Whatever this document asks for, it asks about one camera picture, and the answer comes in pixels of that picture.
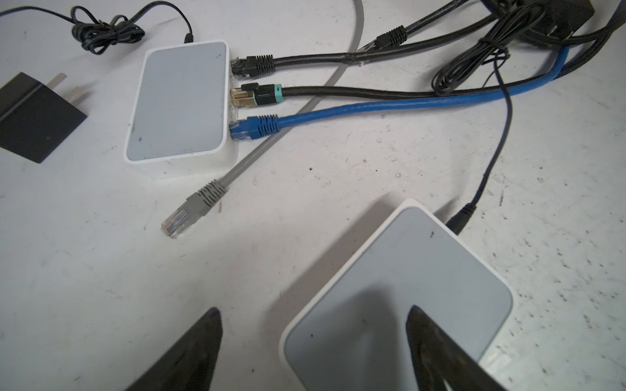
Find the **white network switch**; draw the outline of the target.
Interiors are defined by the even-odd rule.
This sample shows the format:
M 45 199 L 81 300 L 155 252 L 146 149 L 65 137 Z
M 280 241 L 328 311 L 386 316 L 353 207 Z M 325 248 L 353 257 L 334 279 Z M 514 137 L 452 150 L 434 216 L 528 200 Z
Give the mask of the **white network switch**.
M 414 306 L 477 360 L 514 298 L 492 267 L 408 199 L 288 324 L 280 359 L 307 390 L 414 390 L 406 332 Z
M 153 179 L 231 169 L 231 53 L 223 40 L 146 52 L 123 157 Z

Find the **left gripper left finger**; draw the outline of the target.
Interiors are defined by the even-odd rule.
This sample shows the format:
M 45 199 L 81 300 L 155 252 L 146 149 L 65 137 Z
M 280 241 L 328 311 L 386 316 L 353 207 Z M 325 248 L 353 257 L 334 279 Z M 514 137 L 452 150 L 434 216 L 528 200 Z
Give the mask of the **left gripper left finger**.
M 221 313 L 212 307 L 128 389 L 208 390 L 222 338 Z

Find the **black power adapter with cord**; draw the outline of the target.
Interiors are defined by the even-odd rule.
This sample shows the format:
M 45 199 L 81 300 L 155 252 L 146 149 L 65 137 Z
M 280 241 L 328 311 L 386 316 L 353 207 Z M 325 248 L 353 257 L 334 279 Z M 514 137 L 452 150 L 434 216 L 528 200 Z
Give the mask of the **black power adapter with cord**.
M 116 15 L 107 23 L 97 19 L 83 6 L 74 6 L 68 15 L 36 6 L 2 11 L 9 16 L 23 11 L 39 11 L 56 16 L 72 25 L 71 34 L 81 48 L 92 55 L 103 55 L 115 45 L 134 45 L 146 32 L 137 22 L 155 7 L 175 10 L 187 26 L 184 43 L 194 42 L 192 25 L 182 10 L 168 1 L 152 1 L 133 16 Z M 43 84 L 26 73 L 18 73 L 1 87 L 1 148 L 40 164 L 86 120 L 87 115 L 73 103 L 55 93 L 66 78 L 60 73 Z

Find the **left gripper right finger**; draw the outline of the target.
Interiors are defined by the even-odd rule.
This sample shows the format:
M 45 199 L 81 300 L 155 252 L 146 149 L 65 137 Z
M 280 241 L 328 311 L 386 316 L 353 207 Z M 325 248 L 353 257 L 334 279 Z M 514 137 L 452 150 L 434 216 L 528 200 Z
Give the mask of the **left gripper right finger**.
M 418 389 L 505 391 L 418 306 L 409 311 L 406 333 Z

